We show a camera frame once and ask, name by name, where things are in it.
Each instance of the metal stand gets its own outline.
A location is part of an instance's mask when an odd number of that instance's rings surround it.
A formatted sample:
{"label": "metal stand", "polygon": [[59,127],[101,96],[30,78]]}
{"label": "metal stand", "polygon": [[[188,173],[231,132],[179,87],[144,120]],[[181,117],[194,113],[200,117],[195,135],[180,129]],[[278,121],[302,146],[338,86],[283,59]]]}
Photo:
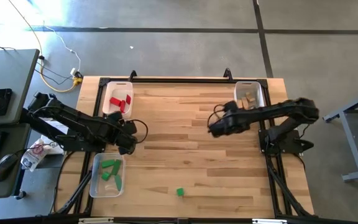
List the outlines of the metal stand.
{"label": "metal stand", "polygon": [[[335,118],[339,118],[342,121],[343,129],[345,130],[347,141],[351,147],[351,151],[356,162],[356,166],[358,169],[358,147],[356,144],[356,134],[352,132],[351,126],[349,125],[349,116],[351,114],[358,114],[358,98],[353,100],[352,102],[348,103],[346,106],[329,113],[328,115],[324,116],[323,119],[326,123],[331,122]],[[344,182],[348,182],[351,180],[358,179],[358,171],[353,172],[347,175],[342,175],[342,179]]]}

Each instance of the clear plastic container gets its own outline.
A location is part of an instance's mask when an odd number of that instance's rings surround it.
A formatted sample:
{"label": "clear plastic container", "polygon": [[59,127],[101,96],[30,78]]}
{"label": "clear plastic container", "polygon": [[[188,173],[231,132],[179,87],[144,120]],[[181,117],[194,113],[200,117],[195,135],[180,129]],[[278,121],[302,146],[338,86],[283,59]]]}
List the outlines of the clear plastic container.
{"label": "clear plastic container", "polygon": [[237,82],[234,87],[234,100],[237,102],[247,96],[247,93],[255,98],[255,108],[265,106],[262,87],[259,82]]}
{"label": "clear plastic container", "polygon": [[[110,159],[119,159],[122,161],[118,175],[121,177],[121,190],[117,189],[114,176],[110,176],[108,181],[102,179],[103,172],[111,172],[112,166],[102,168],[102,161]],[[89,188],[89,194],[94,198],[101,197],[118,197],[124,193],[124,181],[125,181],[125,160],[119,153],[99,153],[95,155],[93,159],[93,170],[91,187]]]}
{"label": "clear plastic container", "polygon": [[106,115],[119,111],[119,106],[110,103],[110,98],[115,97],[119,100],[126,100],[127,95],[131,97],[131,103],[125,105],[123,118],[131,117],[132,105],[134,104],[134,89],[131,82],[109,82],[106,87],[102,111]]}

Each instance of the white cable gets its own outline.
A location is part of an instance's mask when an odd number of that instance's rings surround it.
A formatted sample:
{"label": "white cable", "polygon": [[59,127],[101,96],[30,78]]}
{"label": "white cable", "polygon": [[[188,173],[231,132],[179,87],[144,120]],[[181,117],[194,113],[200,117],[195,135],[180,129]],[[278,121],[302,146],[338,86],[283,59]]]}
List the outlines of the white cable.
{"label": "white cable", "polygon": [[52,30],[52,31],[55,33],[55,35],[58,36],[58,37],[60,38],[60,40],[62,40],[62,43],[63,43],[63,45],[65,46],[65,48],[66,48],[67,50],[69,50],[71,53],[74,53],[74,54],[75,54],[75,56],[78,58],[78,70],[77,70],[77,71],[80,71],[80,68],[81,68],[81,59],[80,59],[80,57],[78,56],[77,52],[75,52],[73,49],[69,49],[69,48],[67,47],[65,41],[63,40],[63,38],[60,37],[60,36],[56,33],[56,31],[55,31],[54,29],[52,29],[52,28],[50,28],[50,27],[47,27],[47,26],[45,26],[45,25],[44,25],[44,27],[47,28],[48,30]]}
{"label": "white cable", "polygon": [[32,26],[29,24],[29,22],[27,22],[27,20],[26,20],[26,19],[24,18],[24,16],[20,13],[20,11],[16,8],[16,6],[11,2],[11,0],[8,0],[8,1],[9,1],[9,2],[12,4],[12,6],[16,9],[17,13],[19,13],[20,16],[24,19],[24,21],[27,23],[27,25],[29,25],[29,27],[30,27],[32,33],[35,35],[35,38],[37,38],[38,44],[40,45],[41,55],[42,55],[41,42],[40,42],[40,40],[38,39],[37,34],[35,34],[35,32],[34,32]]}

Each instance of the yellow plug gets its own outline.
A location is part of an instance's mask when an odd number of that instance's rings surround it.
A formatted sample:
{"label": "yellow plug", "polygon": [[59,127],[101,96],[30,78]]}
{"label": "yellow plug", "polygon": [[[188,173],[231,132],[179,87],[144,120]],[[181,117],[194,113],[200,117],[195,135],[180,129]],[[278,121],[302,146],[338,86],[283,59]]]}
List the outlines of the yellow plug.
{"label": "yellow plug", "polygon": [[74,77],[73,79],[74,86],[78,86],[79,84],[81,84],[82,80],[83,80],[82,78]]}

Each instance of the gray desk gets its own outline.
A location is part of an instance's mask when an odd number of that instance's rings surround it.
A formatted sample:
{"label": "gray desk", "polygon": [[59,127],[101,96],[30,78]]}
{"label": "gray desk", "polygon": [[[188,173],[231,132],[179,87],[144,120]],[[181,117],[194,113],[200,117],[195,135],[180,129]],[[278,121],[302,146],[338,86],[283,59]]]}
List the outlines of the gray desk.
{"label": "gray desk", "polygon": [[[8,135],[2,143],[0,148],[0,159],[6,154],[17,152],[20,149],[27,147],[27,140],[30,133],[30,125],[28,124],[13,124],[0,126],[0,131],[7,132]],[[21,168],[21,163],[18,162],[9,175],[9,177],[0,182],[0,198],[9,197],[13,194],[15,186],[21,184],[22,180],[18,178],[18,171]]]}
{"label": "gray desk", "polygon": [[[0,148],[0,159],[27,147],[30,126],[18,122],[38,56],[37,49],[0,50],[0,88],[10,88],[13,93],[6,115],[0,116],[0,131],[8,133]],[[20,168],[18,162],[9,177],[0,182],[0,198],[17,193],[24,174]]]}
{"label": "gray desk", "polygon": [[37,49],[0,50],[0,89],[10,88],[13,93],[6,115],[0,116],[0,124],[19,121],[38,56]]}

